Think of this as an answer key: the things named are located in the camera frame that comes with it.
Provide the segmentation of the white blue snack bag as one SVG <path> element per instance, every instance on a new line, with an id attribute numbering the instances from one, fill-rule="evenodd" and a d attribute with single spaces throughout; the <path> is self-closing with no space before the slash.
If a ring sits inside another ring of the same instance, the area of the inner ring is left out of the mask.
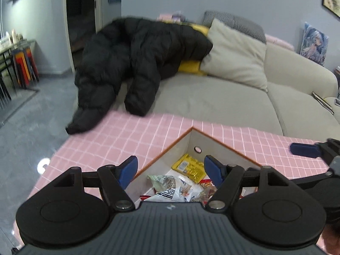
<path id="1" fill-rule="evenodd" d="M 190 202 L 198 197 L 203 187 L 182 176 L 150 175 L 154 195 L 145 199 L 151 202 Z"/>

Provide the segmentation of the colourful stacked stools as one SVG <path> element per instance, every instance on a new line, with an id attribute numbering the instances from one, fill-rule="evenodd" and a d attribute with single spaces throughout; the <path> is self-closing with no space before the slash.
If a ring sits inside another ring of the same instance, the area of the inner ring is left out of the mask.
<path id="1" fill-rule="evenodd" d="M 39 82 L 39 72 L 30 48 L 19 48 L 12 51 L 15 73 L 19 85 L 26 89 L 31 82 Z"/>

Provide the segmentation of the black puffer jacket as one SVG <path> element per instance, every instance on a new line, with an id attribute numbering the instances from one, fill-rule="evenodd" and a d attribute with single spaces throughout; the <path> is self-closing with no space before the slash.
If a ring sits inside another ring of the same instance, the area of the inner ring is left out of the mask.
<path id="1" fill-rule="evenodd" d="M 66 132 L 95 128 L 126 81 L 131 82 L 124 100 L 127 112 L 145 116 L 161 80 L 174 76 L 182 61 L 202 61 L 212 48 L 207 36 L 189 25 L 136 17 L 113 20 L 83 50 L 74 78 L 78 106 Z"/>

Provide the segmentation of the beige cushion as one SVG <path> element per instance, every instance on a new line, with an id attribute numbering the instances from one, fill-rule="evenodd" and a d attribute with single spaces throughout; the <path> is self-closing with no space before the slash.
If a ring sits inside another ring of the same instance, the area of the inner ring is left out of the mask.
<path id="1" fill-rule="evenodd" d="M 207 38 L 213 48 L 201 61 L 201 71 L 267 92 L 265 43 L 231 29 L 218 19 L 213 20 Z"/>

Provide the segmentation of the red cartoon snack bag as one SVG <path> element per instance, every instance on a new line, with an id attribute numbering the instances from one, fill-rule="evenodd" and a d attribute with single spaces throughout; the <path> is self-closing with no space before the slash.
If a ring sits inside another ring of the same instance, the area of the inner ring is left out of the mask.
<path id="1" fill-rule="evenodd" d="M 157 194 L 157 191 L 154 188 L 148 189 L 143 195 L 139 197 L 141 201 L 144 201 L 146 199 L 149 199 L 152 196 L 155 196 Z"/>

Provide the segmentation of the pink blanket on sofa back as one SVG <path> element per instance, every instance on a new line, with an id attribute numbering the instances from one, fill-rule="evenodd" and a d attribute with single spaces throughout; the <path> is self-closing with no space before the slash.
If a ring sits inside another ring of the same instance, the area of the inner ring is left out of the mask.
<path id="1" fill-rule="evenodd" d="M 285 40 L 279 39 L 279 38 L 274 37 L 272 35 L 268 35 L 266 33 L 265 33 L 265 37 L 266 37 L 267 43 L 272 43 L 272 44 L 278 45 L 278 46 L 280 46 L 282 48 L 285 48 L 285 49 L 288 49 L 288 50 L 291 50 L 291 51 L 295 50 L 293 45 L 291 45 L 290 43 L 288 43 Z"/>

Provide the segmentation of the yellow snack packet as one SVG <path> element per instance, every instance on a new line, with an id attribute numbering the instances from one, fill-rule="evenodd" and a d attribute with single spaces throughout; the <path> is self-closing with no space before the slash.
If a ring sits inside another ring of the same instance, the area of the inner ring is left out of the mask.
<path id="1" fill-rule="evenodd" d="M 204 163 L 189 154 L 184 154 L 172 165 L 172 170 L 188 177 L 194 183 L 199 183 L 206 177 Z"/>

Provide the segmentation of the pink checkered tablecloth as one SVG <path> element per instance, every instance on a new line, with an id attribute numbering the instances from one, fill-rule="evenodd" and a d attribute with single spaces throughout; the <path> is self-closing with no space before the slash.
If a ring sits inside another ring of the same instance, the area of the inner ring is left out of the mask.
<path id="1" fill-rule="evenodd" d="M 138 118 L 111 112 L 94 130 L 69 137 L 53 155 L 51 162 L 43 166 L 45 172 L 32 193 L 42 189 L 71 166 L 93 171 L 135 155 L 138 169 L 145 169 L 185 133 L 189 135 L 172 150 L 174 156 L 171 163 L 186 153 L 197 157 L 197 153 L 189 147 L 189 142 L 194 142 L 203 151 L 207 150 L 207 144 L 201 144 L 194 137 L 194 131 L 212 137 L 216 147 L 228 146 L 254 162 L 275 167 L 289 179 L 320 174 L 326 170 L 326 164 L 321 159 L 303 158 L 292 155 L 288 150 L 292 142 L 312 144 L 313 140 L 285 137 L 254 128 L 200 122 L 169 114 Z"/>

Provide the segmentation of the grey patterned cushion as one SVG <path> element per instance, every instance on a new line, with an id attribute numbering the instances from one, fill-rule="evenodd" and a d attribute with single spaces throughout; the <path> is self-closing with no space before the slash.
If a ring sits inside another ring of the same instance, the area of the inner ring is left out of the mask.
<path id="1" fill-rule="evenodd" d="M 251 20 L 223 11 L 207 10 L 203 15 L 202 25 L 211 27 L 214 19 L 217 19 L 231 29 L 237 30 L 266 44 L 263 28 Z"/>

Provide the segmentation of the red Mimi stick snack bag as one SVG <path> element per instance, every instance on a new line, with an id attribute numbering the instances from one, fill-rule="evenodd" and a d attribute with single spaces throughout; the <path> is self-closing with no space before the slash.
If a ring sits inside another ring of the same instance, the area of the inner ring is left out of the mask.
<path id="1" fill-rule="evenodd" d="M 201 181 L 199 181 L 199 185 L 203 188 L 214 187 L 211 179 L 202 179 Z"/>

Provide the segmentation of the orange cardboard box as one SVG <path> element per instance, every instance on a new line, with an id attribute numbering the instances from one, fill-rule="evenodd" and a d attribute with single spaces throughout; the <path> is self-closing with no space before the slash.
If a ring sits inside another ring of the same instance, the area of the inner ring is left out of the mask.
<path id="1" fill-rule="evenodd" d="M 204 168 L 207 155 L 224 165 L 260 168 L 258 163 L 220 140 L 192 128 L 143 167 L 126 193 L 135 206 L 142 201 L 206 203 L 215 191 L 213 180 Z"/>

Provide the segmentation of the anime poster pillow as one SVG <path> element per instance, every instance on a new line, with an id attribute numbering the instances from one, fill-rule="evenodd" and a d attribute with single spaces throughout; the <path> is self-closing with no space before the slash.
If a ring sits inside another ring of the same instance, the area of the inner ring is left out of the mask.
<path id="1" fill-rule="evenodd" d="M 329 37 L 314 28 L 309 23 L 304 23 L 304 33 L 301 43 L 300 55 L 324 66 Z"/>

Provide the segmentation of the beige sofa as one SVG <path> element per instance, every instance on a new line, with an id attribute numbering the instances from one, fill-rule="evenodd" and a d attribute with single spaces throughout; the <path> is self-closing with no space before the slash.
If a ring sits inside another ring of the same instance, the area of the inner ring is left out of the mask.
<path id="1" fill-rule="evenodd" d="M 267 45 L 264 70 L 267 92 L 180 72 L 161 82 L 150 111 L 320 142 L 339 138 L 339 107 L 332 115 L 311 96 L 334 104 L 338 82 L 331 71 L 275 44 Z"/>

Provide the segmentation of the clear brown candy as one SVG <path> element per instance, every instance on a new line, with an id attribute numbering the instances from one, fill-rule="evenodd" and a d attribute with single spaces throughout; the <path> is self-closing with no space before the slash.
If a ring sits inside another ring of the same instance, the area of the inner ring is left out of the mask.
<path id="1" fill-rule="evenodd" d="M 191 199 L 191 202 L 199 202 L 206 204 L 210 198 L 215 194 L 217 188 L 214 185 L 206 185 L 203 190 L 195 197 Z"/>

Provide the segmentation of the book on sofa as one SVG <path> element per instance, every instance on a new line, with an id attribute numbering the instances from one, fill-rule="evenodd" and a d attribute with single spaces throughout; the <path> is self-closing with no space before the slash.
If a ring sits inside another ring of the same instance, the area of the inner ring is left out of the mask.
<path id="1" fill-rule="evenodd" d="M 334 111 L 333 108 L 331 107 L 330 104 L 328 104 L 323 98 L 321 98 L 321 96 L 319 96 L 318 94 L 316 94 L 315 92 L 312 92 L 311 96 L 317 100 L 317 102 L 319 104 L 321 104 L 321 106 L 325 109 L 327 109 L 332 115 L 334 115 Z"/>

